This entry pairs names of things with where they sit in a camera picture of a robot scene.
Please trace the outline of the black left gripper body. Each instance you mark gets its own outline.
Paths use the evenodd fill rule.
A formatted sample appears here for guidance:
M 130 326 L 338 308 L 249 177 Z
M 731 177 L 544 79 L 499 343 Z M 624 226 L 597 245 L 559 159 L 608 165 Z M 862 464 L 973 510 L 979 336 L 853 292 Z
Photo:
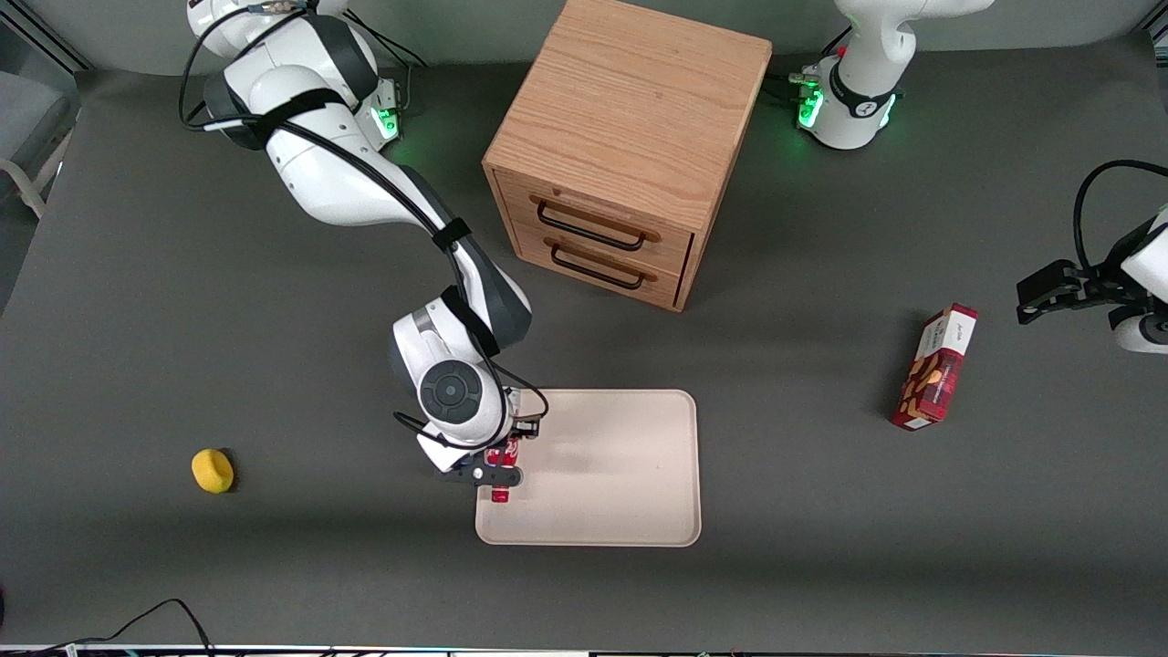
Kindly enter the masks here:
M 1113 245 L 1107 256 L 1093 265 L 1085 245 L 1079 245 L 1079 264 L 1086 276 L 1080 310 L 1114 305 L 1110 316 L 1142 314 L 1142 286 L 1128 274 L 1122 274 L 1121 267 L 1136 249 L 1138 245 Z

